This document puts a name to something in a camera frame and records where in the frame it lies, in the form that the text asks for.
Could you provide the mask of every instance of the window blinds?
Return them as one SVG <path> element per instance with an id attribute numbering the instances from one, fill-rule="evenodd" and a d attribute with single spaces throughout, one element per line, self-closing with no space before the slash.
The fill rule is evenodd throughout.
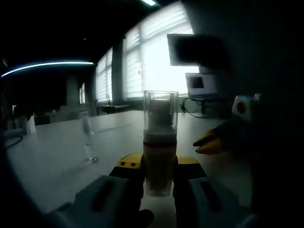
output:
<path id="1" fill-rule="evenodd" d="M 123 94 L 142 97 L 144 90 L 187 93 L 185 73 L 197 66 L 170 66 L 167 34 L 193 34 L 180 2 L 151 15 L 126 34 L 123 44 Z"/>
<path id="2" fill-rule="evenodd" d="M 112 101 L 112 55 L 111 48 L 98 62 L 96 68 L 96 99 L 98 102 L 107 101 L 107 95 Z"/>

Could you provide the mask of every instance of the cylindrical cup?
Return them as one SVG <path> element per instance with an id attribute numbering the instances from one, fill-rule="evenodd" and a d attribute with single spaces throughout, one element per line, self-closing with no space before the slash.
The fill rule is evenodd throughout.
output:
<path id="1" fill-rule="evenodd" d="M 170 194 L 176 158 L 178 92 L 144 92 L 143 158 L 148 195 Z"/>

